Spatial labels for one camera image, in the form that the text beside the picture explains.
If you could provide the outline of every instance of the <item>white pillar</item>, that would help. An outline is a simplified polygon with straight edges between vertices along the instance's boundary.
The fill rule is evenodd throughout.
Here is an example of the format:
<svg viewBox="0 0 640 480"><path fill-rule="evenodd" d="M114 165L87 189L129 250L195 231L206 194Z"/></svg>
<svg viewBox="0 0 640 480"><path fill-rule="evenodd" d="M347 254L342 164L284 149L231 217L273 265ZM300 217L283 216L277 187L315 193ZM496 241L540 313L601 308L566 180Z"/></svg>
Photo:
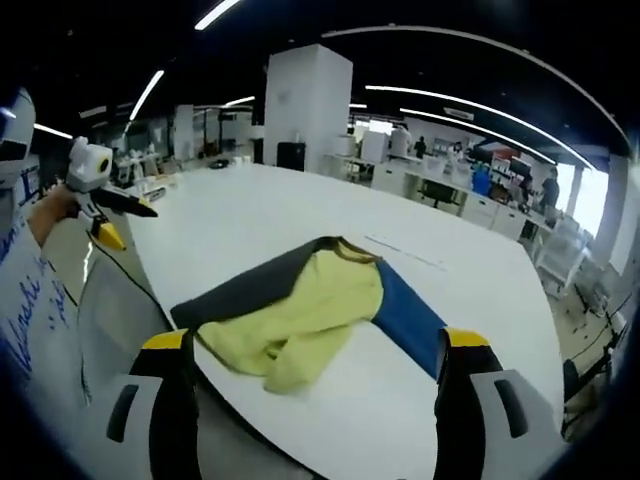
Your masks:
<svg viewBox="0 0 640 480"><path fill-rule="evenodd" d="M319 172L333 137L349 120L353 63L321 45L272 55L265 100L264 163L276 164L278 143L306 144L305 170Z"/></svg>
<svg viewBox="0 0 640 480"><path fill-rule="evenodd" d="M173 153L177 160L195 157L193 147L193 105L178 105L173 121Z"/></svg>
<svg viewBox="0 0 640 480"><path fill-rule="evenodd" d="M617 155L609 157L609 188L593 254L603 265L611 265L622 273L635 235L638 219L638 197L629 177L629 160Z"/></svg>
<svg viewBox="0 0 640 480"><path fill-rule="evenodd" d="M580 185L582 184L582 172L584 168L582 166L576 166L573 171L573 182L571 182L571 193L569 193L569 201L567 203L566 214L573 217L573 213L576 211L576 203L578 203L578 194L580 193Z"/></svg>

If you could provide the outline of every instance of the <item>window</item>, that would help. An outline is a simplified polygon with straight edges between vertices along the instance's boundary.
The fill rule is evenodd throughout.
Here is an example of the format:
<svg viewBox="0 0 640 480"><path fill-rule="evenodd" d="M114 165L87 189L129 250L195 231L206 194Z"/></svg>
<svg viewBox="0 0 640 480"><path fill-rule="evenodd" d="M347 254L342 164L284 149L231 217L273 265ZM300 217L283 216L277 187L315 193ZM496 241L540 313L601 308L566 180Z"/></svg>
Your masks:
<svg viewBox="0 0 640 480"><path fill-rule="evenodd" d="M586 169L582 172L582 183L573 218L594 237L600 228L608 189L609 174Z"/></svg>
<svg viewBox="0 0 640 480"><path fill-rule="evenodd" d="M566 163L560 163L556 168L558 169L558 186L560 187L560 195L558 195L556 208L566 212L567 205L569 205L569 195L571 195L571 185L573 184L576 167Z"/></svg>

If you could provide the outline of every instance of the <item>office chair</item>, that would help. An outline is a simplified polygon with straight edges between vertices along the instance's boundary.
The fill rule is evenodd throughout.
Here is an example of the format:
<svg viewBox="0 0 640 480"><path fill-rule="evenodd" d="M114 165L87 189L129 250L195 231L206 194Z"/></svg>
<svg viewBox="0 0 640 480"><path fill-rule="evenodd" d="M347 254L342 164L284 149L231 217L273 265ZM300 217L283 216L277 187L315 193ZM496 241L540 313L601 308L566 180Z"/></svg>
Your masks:
<svg viewBox="0 0 640 480"><path fill-rule="evenodd" d="M422 187L419 192L422 196L422 200L425 198L431 198L435 200L433 208L438 208L438 203L453 203L453 195L455 190L450 187L446 187L439 183L431 182L429 180L422 181Z"/></svg>

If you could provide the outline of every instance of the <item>black ceiling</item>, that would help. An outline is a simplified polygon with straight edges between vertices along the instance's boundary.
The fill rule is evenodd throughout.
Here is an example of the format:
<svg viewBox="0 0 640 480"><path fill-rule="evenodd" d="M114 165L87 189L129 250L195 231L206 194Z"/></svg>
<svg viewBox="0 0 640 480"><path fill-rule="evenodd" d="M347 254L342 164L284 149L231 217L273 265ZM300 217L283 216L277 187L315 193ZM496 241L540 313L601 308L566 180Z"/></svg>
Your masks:
<svg viewBox="0 0 640 480"><path fill-rule="evenodd" d="M204 32L195 31L193 26L214 4L16 2L21 11L13 13L16 21L5 29L3 40L20 47L10 49L16 55L9 55L7 62L17 67L29 89L40 123L83 134L96 119L81 120L78 112L107 105L106 119L122 121L113 114L115 106L135 102L158 69L166 74L140 116L169 112L178 103L220 104L254 95L264 89L270 54L320 42L354 62L354 101L367 103L370 111L397 114L399 107L406 107L442 114L442 101L370 92L364 85L423 89L505 111L572 145L596 144L613 153L630 153L622 134L582 94L511 52L425 32L321 37L357 27L423 25L527 50L595 97L632 144L640 126L633 26L638 16L630 2L612 0L592 7L541 0L243 0ZM485 128L532 146L549 144L494 114L474 113L475 122Z"/></svg>

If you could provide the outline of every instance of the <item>black cable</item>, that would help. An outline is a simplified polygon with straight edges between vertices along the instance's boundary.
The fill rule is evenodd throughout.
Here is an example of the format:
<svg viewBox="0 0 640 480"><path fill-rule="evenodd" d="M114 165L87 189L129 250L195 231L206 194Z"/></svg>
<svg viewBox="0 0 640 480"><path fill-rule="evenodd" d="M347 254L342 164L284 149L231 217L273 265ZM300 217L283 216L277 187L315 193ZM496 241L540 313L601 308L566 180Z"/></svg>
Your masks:
<svg viewBox="0 0 640 480"><path fill-rule="evenodd" d="M160 305L160 303L158 303L158 300L156 299L156 297L154 297L150 292L148 292L144 287L142 287L142 285L140 285L110 253L107 253L107 251L104 248L98 245L98 243L93 239L93 237L89 234L89 232L86 232L86 233L91 243L93 243L93 246L97 248L100 252L102 252L106 257L108 257L109 260L111 260L136 287L142 290L151 299L151 301L155 304L155 306L158 307L158 309L160 310L166 324L169 326L169 329L173 330L173 326L171 325L171 322L169 322L169 319L165 315L164 310L162 309L162 306Z"/></svg>
<svg viewBox="0 0 640 480"><path fill-rule="evenodd" d="M618 308L616 308L613 313L609 314L607 313L607 324L604 326L604 328L602 330L600 330L600 333L598 333L598 335L596 336L596 338L586 347L584 347L582 350L580 350L578 353L576 353L573 357L571 357L571 360L575 360L577 357L579 357L580 355L582 355L584 352L586 352L587 350L589 350L591 347L593 347L593 345L595 345L595 343L598 341L598 339L602 336L602 334L604 333L604 331L607 328L611 328L611 332L613 333L613 335L615 336L616 333L613 330L613 324L611 323L611 318L615 316L616 313L618 313L620 310L622 310L624 308L624 306L627 304L627 302L631 299L631 297L633 296L633 292L634 290L631 291L631 293L629 293L629 295L627 295L627 298L624 299L624 301L620 304L620 306Z"/></svg>
<svg viewBox="0 0 640 480"><path fill-rule="evenodd" d="M600 330L600 333L598 333L598 335L596 336L596 338L593 340L593 342L591 342L589 345L587 345L586 347L584 347L582 350L580 350L578 353L576 353L573 357L571 357L571 360L575 360L577 357L579 357L580 355L582 355L584 352L586 352L587 350L589 350L591 347L593 347L593 345L595 345L595 343L598 341L598 339L602 336L602 334L604 333L604 331L609 328L609 324L607 323L604 328L602 330Z"/></svg>

